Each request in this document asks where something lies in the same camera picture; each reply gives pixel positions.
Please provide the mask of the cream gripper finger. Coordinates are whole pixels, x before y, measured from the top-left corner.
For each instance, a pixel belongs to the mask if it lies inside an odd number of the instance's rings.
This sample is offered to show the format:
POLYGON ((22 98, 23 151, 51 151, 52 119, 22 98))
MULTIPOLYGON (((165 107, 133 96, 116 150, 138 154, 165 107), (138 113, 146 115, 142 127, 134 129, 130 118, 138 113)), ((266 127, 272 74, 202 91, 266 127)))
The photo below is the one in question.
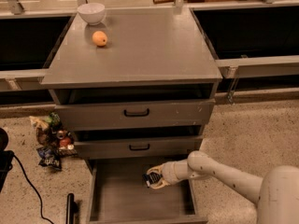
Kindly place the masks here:
POLYGON ((158 182, 150 185, 150 187, 152 189, 161 189, 161 188, 164 188, 167 186, 169 186, 169 183, 167 181, 165 181, 164 179, 160 179, 158 182))
POLYGON ((150 167, 147 171, 147 175, 150 175, 150 174, 157 174, 157 175, 160 175, 162 172, 163 172, 163 165, 157 165, 157 166, 153 166, 153 167, 150 167))

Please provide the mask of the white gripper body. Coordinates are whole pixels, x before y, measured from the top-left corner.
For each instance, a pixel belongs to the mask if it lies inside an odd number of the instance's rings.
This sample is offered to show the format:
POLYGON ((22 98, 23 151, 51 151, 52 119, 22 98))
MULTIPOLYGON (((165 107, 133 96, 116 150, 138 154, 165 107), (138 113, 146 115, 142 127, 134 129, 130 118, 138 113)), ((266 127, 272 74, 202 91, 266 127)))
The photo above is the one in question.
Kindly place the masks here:
POLYGON ((167 185, 175 185, 183 180, 182 168, 184 164, 181 161, 168 161, 163 164, 162 176, 167 185))

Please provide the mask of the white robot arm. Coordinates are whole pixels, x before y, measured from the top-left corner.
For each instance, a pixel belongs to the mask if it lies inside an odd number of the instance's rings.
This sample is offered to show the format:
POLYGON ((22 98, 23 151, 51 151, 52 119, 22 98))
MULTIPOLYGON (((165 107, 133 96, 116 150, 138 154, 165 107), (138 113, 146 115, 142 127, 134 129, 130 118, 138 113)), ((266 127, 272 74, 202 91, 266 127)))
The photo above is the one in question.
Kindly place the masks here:
POLYGON ((281 165, 264 177, 221 164, 202 151, 182 161, 168 161, 144 174, 149 188, 161 189, 182 180, 209 175, 257 207, 256 224, 299 224, 299 169, 281 165))

